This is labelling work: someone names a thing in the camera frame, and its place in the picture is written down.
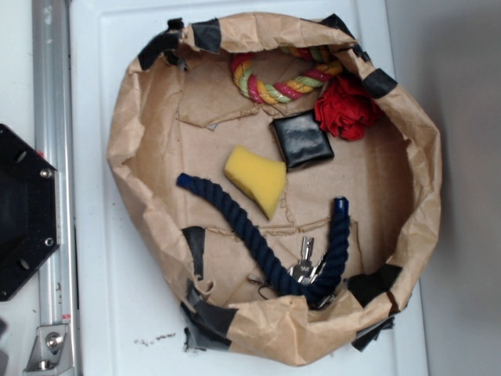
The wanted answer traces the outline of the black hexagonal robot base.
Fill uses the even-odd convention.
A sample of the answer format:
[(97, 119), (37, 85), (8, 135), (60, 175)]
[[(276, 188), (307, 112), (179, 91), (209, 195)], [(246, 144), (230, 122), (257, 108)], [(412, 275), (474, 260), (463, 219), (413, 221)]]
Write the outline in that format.
[(1, 300), (7, 302), (59, 247), (57, 170), (1, 125)]

